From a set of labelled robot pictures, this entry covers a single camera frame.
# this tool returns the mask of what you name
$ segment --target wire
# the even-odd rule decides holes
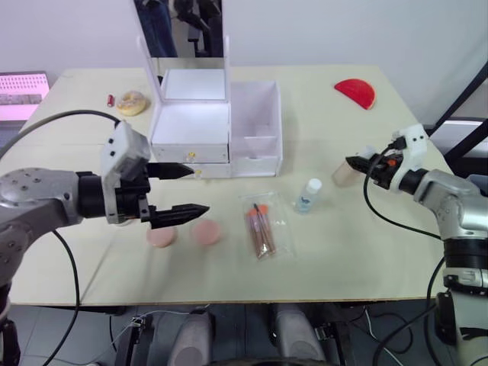
[[[112,315],[108,317],[108,331],[110,333],[110,341],[112,347],[114,348],[115,353],[117,353],[117,347],[115,347],[115,343],[114,343],[114,334],[112,333]]]
[[[482,360],[487,360],[487,359],[488,359],[488,356],[482,356],[482,357],[478,358],[477,360],[474,360],[473,362],[471,362],[470,366],[474,366],[478,362],[480,362]]]
[[[366,201],[366,205],[369,207],[369,209],[371,211],[373,211],[373,213],[378,216],[379,218],[385,220],[386,222],[388,223],[391,223],[392,225],[395,225],[395,226],[398,226],[398,227],[401,227],[403,229],[407,229],[407,230],[410,230],[410,231],[413,231],[415,233],[419,233],[419,234],[423,234],[423,235],[427,235],[427,236],[431,236],[432,238],[436,238],[436,239],[439,239],[441,240],[441,237],[439,235],[435,235],[435,234],[432,234],[432,233],[429,233],[427,231],[424,231],[424,230],[420,230],[420,229],[416,229],[416,228],[413,228],[411,226],[407,226],[407,225],[403,225],[402,223],[398,223],[396,221],[393,221],[393,220],[390,220],[389,218],[383,216],[381,213],[379,213],[378,211],[376,211],[376,209],[373,207],[373,205],[371,204],[371,202],[369,201],[369,197],[368,197],[368,182],[369,182],[369,179],[371,177],[371,174],[373,173],[373,170],[374,168],[376,167],[376,165],[378,165],[378,163],[380,162],[380,160],[385,156],[385,154],[391,150],[391,147],[388,146],[386,149],[384,149],[372,162],[371,166],[369,167],[368,169],[368,173],[366,174],[366,177],[364,178],[364,184],[363,184],[363,195],[364,195],[364,200]]]
[[[432,276],[430,277],[429,280],[429,285],[427,287],[427,296],[425,297],[425,308],[428,309],[430,306],[430,299],[431,299],[431,294],[432,294],[432,287],[434,286],[434,281],[435,278],[437,277],[437,273],[441,270],[442,265],[445,262],[445,258],[442,257],[437,266],[434,269],[434,272],[432,273]],[[435,354],[434,348],[432,347],[432,342],[430,339],[429,335],[429,315],[427,315],[424,318],[424,324],[423,324],[423,331],[424,331],[424,337],[425,337],[425,344],[427,346],[427,350],[429,351],[431,359],[434,361],[436,366],[442,366],[442,363],[439,361],[437,355]]]
[[[397,313],[381,313],[381,314],[377,314],[377,315],[370,314],[371,318],[381,318],[383,316],[393,316],[393,317],[396,317],[397,319],[401,320],[403,323],[406,323],[406,319]],[[409,331],[409,343],[406,345],[406,347],[401,351],[396,351],[396,350],[392,349],[391,347],[390,347],[390,350],[392,350],[393,352],[395,352],[399,355],[403,355],[403,354],[407,353],[412,348],[413,332],[412,332],[411,328],[408,328],[408,331]]]
[[[206,305],[205,307],[203,307],[203,309],[207,309],[208,307],[210,306],[210,304]],[[154,310],[154,311],[149,311],[148,313],[144,313],[142,315],[139,315],[139,316],[135,316],[129,324],[127,324],[114,338],[113,341],[110,342],[110,345],[107,346],[107,348],[102,352],[100,353],[99,355],[93,357],[92,360],[90,361],[87,361],[87,362],[82,362],[82,363],[77,363],[77,362],[71,362],[71,361],[67,361],[67,360],[63,360],[62,358],[53,358],[54,361],[59,361],[59,362],[64,362],[66,364],[72,364],[73,366],[86,366],[87,364],[92,364],[94,362],[96,362],[101,356],[103,356],[105,353],[107,353],[107,351],[112,347],[113,344],[115,344],[115,342],[118,341],[118,339],[129,329],[133,326],[133,321],[134,320],[142,320],[144,317],[148,316],[148,315],[152,315],[152,314],[155,314],[155,313],[167,313],[167,314],[175,314],[175,315],[190,315],[190,313],[183,313],[183,312],[180,312],[180,311],[172,311],[172,310]],[[29,355],[29,357],[38,357],[38,358],[46,358],[46,356],[42,356],[42,355]]]
[[[371,327],[371,319],[369,318],[369,313],[368,313],[368,310],[365,309],[364,310],[364,314],[366,315],[366,320],[368,321],[368,328],[369,328],[369,334],[371,334],[371,337],[373,337],[374,339],[377,340],[377,337],[374,335],[373,333],[373,328]],[[391,358],[399,365],[399,366],[403,366],[403,364],[400,362],[400,360],[395,357],[395,355],[393,353],[390,352],[390,350],[388,348],[384,348],[385,352],[387,354],[389,354],[391,356]]]
[[[402,326],[396,328],[383,341],[381,341],[381,343],[378,345],[378,347],[376,347],[376,351],[374,351],[373,366],[378,366],[381,351],[383,351],[385,349],[385,347],[387,346],[388,342],[391,341],[391,339],[393,339],[398,333],[402,332],[404,329],[407,329],[410,326],[412,326],[412,324],[414,322],[416,322],[417,320],[419,320],[425,316],[428,316],[434,310],[435,310],[435,305],[433,305],[432,307],[429,307],[427,310],[422,311],[419,315],[415,316],[410,321],[408,321],[405,324],[403,324]]]
[[[348,323],[355,322],[356,320],[360,320],[364,315],[366,314],[366,307],[363,307],[363,311],[361,311],[361,314],[356,316],[355,318],[352,318],[351,320],[348,320]]]
[[[74,111],[67,111],[67,112],[62,112],[58,114],[53,114],[52,116],[46,117],[42,120],[39,120],[32,126],[29,126],[25,130],[22,130],[18,135],[10,139],[3,147],[0,149],[0,159],[3,158],[3,155],[9,151],[13,145],[15,145],[19,140],[23,139],[26,135],[31,133],[32,131],[36,130],[39,127],[42,127],[45,124],[48,124],[49,122],[52,122],[54,120],[59,120],[60,118],[63,117],[68,117],[68,116],[74,116],[77,114],[94,114],[97,116],[105,117],[108,118],[109,120],[112,120],[115,123],[115,126],[117,126],[120,123],[120,120],[117,117],[112,116],[111,114],[105,113],[105,112],[100,112],[100,111],[93,111],[91,109],[77,109]]]
[[[51,353],[51,356],[47,358],[47,360],[43,363],[43,366],[47,366],[57,355],[58,351],[61,349],[63,346],[64,342],[66,341],[66,338],[68,338],[69,333],[71,332],[71,329],[75,325],[76,317],[78,316],[79,312],[79,306],[80,306],[80,301],[79,301],[79,282],[78,282],[78,270],[76,269],[76,263],[75,263],[75,258],[73,257],[73,253],[71,252],[71,249],[68,246],[68,243],[64,240],[64,238],[55,230],[53,230],[53,234],[60,240],[60,242],[63,244],[64,249],[68,252],[69,256],[69,261],[71,262],[71,266],[73,268],[73,277],[75,280],[75,296],[76,296],[76,303],[75,303],[75,312],[73,313],[73,316],[71,318],[71,322],[69,322],[68,328],[66,329],[63,337],[58,343],[58,346],[54,349],[54,351]]]
[[[370,337],[371,340],[373,340],[374,342],[376,343],[380,343],[380,340],[379,339],[376,339],[375,337],[373,337],[367,330],[364,330],[362,327],[360,327],[358,324],[355,324],[353,322],[359,320],[360,318],[358,319],[352,319],[352,320],[347,320],[341,312],[339,312],[339,315],[341,316],[341,318],[344,320],[344,322],[346,322],[347,324],[351,324],[352,326],[354,326],[357,330],[360,330],[361,332],[363,332],[366,336]],[[396,350],[396,349],[393,349],[392,347],[390,347],[390,350],[393,351],[394,353],[397,353],[399,355],[402,355],[404,353],[406,353],[408,350],[409,350],[409,347],[410,347],[410,344],[407,345],[406,348],[404,349],[400,349],[400,350]]]
[[[43,358],[40,355],[25,355],[26,358],[29,357],[36,357],[36,358]],[[73,366],[91,366],[87,364],[75,364],[69,361],[57,359],[59,362],[63,362],[66,364],[70,364]],[[231,359],[231,360],[223,360],[223,361],[212,361],[213,365],[215,366],[235,366],[235,365],[249,365],[249,366],[256,366],[256,365],[281,365],[281,364],[289,364],[292,366],[335,366],[335,364],[327,363],[326,361],[318,361],[312,359],[300,359],[294,357],[264,357],[264,358],[238,358],[238,359]]]
[[[1,149],[0,149],[0,159],[4,157],[4,155],[9,151],[13,145],[15,145],[18,141],[23,139],[26,135],[31,133],[32,131],[36,130],[39,127],[42,127],[45,124],[48,124],[49,122],[52,122],[54,120],[58,120],[63,117],[68,117],[68,116],[73,116],[77,114],[94,114],[97,116],[101,117],[106,117],[109,120],[112,120],[114,122],[114,125],[117,126],[120,123],[120,120],[111,114],[105,113],[105,112],[100,112],[100,111],[93,111],[89,109],[78,109],[74,111],[67,111],[67,112],[62,112],[58,114],[53,114],[52,116],[46,117],[42,120],[39,120],[32,126],[29,126],[25,130],[21,131],[18,135],[10,139]],[[63,244],[65,250],[68,252],[69,260],[71,261],[71,266],[73,268],[73,277],[75,280],[75,294],[76,294],[76,303],[75,303],[75,309],[73,316],[71,318],[71,322],[68,325],[68,329],[65,331],[64,336],[61,338],[61,341],[59,341],[58,346],[54,349],[53,353],[51,353],[51,356],[47,358],[47,360],[43,363],[43,366],[47,366],[56,356],[58,351],[61,349],[63,346],[64,342],[68,338],[69,333],[71,332],[71,329],[73,328],[76,318],[78,317],[78,312],[79,312],[79,307],[80,307],[80,299],[79,299],[79,280],[78,280],[78,270],[76,269],[76,263],[75,259],[73,257],[73,254],[71,252],[71,249],[68,246],[68,243],[64,240],[64,238],[55,230],[53,230],[53,234],[60,240],[60,242]]]

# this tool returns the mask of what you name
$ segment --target gray floor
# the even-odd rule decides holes
[[[118,334],[130,318],[135,314],[146,313],[153,310],[177,310],[188,312],[194,306],[186,307],[131,307],[122,316],[113,317],[114,334]],[[415,316],[423,309],[422,301],[398,301],[390,303],[377,303],[369,306],[371,315],[385,311],[394,311],[407,319]],[[266,316],[268,308],[264,304],[217,304],[210,305],[208,310],[216,318],[216,335],[213,342],[213,359],[225,360],[241,358],[244,356],[268,357],[278,355],[276,348],[268,338],[268,325]],[[344,310],[344,316],[354,318],[362,310],[356,307]],[[46,356],[55,348],[62,337],[71,319],[71,310],[60,310],[42,307],[14,306],[10,318],[18,327],[19,343],[22,350],[21,366],[34,366],[42,364]],[[149,350],[151,366],[164,365],[167,362],[172,343],[185,316],[175,314],[155,314],[155,331],[152,346]],[[365,329],[365,319],[356,322]],[[378,337],[384,337],[389,331],[400,323],[391,317],[373,318],[373,330]],[[425,343],[422,337],[421,324],[413,327],[414,343],[412,349],[398,358],[407,365],[432,364],[429,360]],[[442,364],[454,365],[454,350],[448,348],[435,337],[434,345]],[[376,343],[362,332],[351,327],[352,347],[355,354],[356,365],[371,364],[371,358]],[[395,339],[392,346],[402,348],[408,340],[404,335]],[[108,331],[108,315],[101,313],[81,312],[72,333],[61,348],[57,358],[74,363],[86,363],[95,356],[102,354],[98,361],[105,365],[114,363],[115,352],[110,347]],[[381,365],[395,365],[388,356],[381,357]],[[54,361],[53,366],[66,366],[66,362]]]

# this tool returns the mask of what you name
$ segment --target white bottle cap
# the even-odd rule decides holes
[[[308,181],[305,189],[307,190],[308,193],[315,194],[318,191],[320,191],[321,187],[322,187],[322,182],[317,178],[312,178]]]

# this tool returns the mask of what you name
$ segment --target makeup sponge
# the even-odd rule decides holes
[[[173,226],[162,227],[160,229],[151,230],[146,233],[147,242],[156,248],[165,248],[169,246],[176,239],[176,228]]]
[[[220,240],[222,230],[213,220],[200,220],[191,227],[191,238],[200,246],[211,246]]]

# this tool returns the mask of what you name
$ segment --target white drawer box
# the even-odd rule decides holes
[[[231,165],[233,177],[274,177],[278,157],[237,158]]]
[[[227,145],[152,145],[158,162],[226,163],[229,162]]]
[[[185,164],[194,170],[193,175],[187,175],[186,178],[230,178],[232,169],[230,164]]]

